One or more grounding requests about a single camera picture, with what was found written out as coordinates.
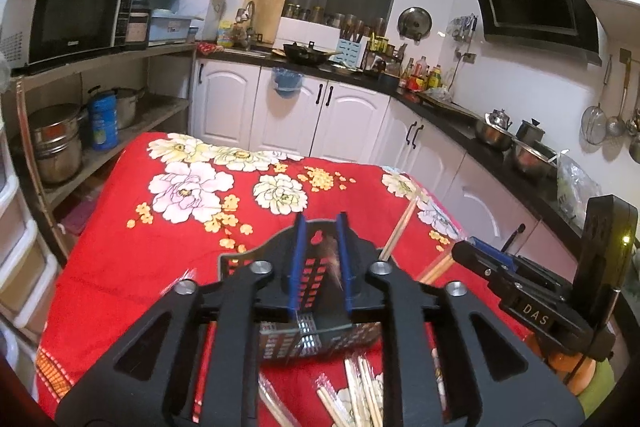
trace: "floral tablecloth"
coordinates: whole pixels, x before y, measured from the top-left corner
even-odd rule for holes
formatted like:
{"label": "floral tablecloth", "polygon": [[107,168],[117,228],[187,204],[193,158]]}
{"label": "floral tablecloth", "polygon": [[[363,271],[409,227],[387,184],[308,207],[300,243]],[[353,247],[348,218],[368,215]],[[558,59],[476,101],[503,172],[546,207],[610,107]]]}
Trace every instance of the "floral tablecloth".
{"label": "floral tablecloth", "polygon": [[[218,280],[220,255],[262,245],[299,212],[306,219],[335,219],[346,211],[351,228],[381,248],[414,188],[404,174],[376,166],[216,147],[178,134],[139,137],[120,157],[58,280],[36,359],[40,405],[53,417],[87,368],[178,280]],[[462,235],[424,191],[394,259],[421,279]],[[483,280],[453,264],[436,285],[453,279],[524,337],[524,328],[497,309]],[[379,347],[369,359],[379,374]],[[325,373],[337,390],[345,388],[342,360],[262,370],[303,426],[331,425],[314,380]],[[266,409],[260,424],[276,425]]]}

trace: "cabinet handle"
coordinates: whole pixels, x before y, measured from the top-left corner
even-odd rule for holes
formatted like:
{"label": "cabinet handle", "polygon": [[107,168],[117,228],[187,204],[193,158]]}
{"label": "cabinet handle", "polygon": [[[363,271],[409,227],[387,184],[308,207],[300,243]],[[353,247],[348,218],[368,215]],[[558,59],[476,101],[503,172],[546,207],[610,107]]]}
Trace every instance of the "cabinet handle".
{"label": "cabinet handle", "polygon": [[506,252],[509,249],[509,247],[513,244],[513,241],[516,240],[516,237],[518,237],[519,234],[524,233],[525,230],[527,230],[526,225],[524,223],[521,223],[520,226],[517,227],[516,231],[509,236],[509,238],[507,239],[507,242],[500,249],[500,251]]}
{"label": "cabinet handle", "polygon": [[411,142],[409,142],[409,135],[411,134],[411,130],[412,130],[416,125],[418,125],[418,123],[417,123],[417,122],[412,123],[412,124],[409,126],[409,130],[406,132],[406,137],[404,138],[404,140],[405,140],[405,142],[406,142],[406,144],[407,144],[407,145],[411,145]]}
{"label": "cabinet handle", "polygon": [[414,146],[414,149],[416,148],[415,139],[418,137],[418,133],[423,129],[424,129],[424,124],[422,124],[420,127],[418,127],[418,129],[415,130],[414,139],[411,142],[411,145]]}
{"label": "cabinet handle", "polygon": [[329,86],[329,98],[326,100],[326,107],[329,107],[329,103],[331,102],[331,95],[334,93],[334,86]]}

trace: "black countertop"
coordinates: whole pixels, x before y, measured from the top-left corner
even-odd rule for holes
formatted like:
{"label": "black countertop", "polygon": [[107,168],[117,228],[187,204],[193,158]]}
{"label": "black countertop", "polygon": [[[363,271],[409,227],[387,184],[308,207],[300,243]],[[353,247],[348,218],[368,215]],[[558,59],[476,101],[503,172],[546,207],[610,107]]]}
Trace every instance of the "black countertop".
{"label": "black countertop", "polygon": [[[306,76],[341,82],[350,86],[365,87],[388,94],[411,109],[417,116],[436,126],[450,139],[458,143],[460,147],[464,148],[471,158],[489,171],[536,219],[540,219],[545,223],[576,259],[580,259],[582,231],[572,223],[569,223],[564,214],[561,213],[558,206],[558,187],[556,182],[545,178],[538,183],[534,183],[514,171],[508,156],[505,158],[503,153],[488,148],[475,138],[473,123],[467,119],[456,117],[449,111],[444,111],[425,103],[415,102],[412,100],[415,97],[412,97],[410,93],[403,92],[401,89],[385,89],[373,77],[364,74],[347,75],[336,73],[334,68],[327,65],[313,68],[293,64],[286,58],[280,58],[275,55],[258,57],[228,52],[218,52],[201,58],[253,64],[263,68],[286,68]],[[615,318],[625,337],[630,354],[634,354],[636,349],[640,347],[640,282],[638,282],[636,270],[633,267],[630,270],[621,298],[618,300]]]}

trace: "silver bolt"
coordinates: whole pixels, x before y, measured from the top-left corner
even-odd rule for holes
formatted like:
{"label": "silver bolt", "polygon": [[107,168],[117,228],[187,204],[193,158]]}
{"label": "silver bolt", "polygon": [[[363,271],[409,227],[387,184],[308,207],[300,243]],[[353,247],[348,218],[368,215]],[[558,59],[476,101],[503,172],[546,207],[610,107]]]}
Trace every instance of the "silver bolt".
{"label": "silver bolt", "polygon": [[460,281],[452,281],[444,287],[447,293],[453,297],[460,297],[466,294],[466,286]]}
{"label": "silver bolt", "polygon": [[191,295],[192,293],[194,293],[194,291],[196,291],[196,283],[194,283],[190,279],[183,279],[176,283],[176,285],[174,286],[174,291],[178,295]]}
{"label": "silver bolt", "polygon": [[391,265],[385,261],[376,261],[369,270],[376,275],[389,275],[391,273]]}
{"label": "silver bolt", "polygon": [[273,269],[269,261],[254,261],[251,263],[251,271],[258,275],[266,275]]}

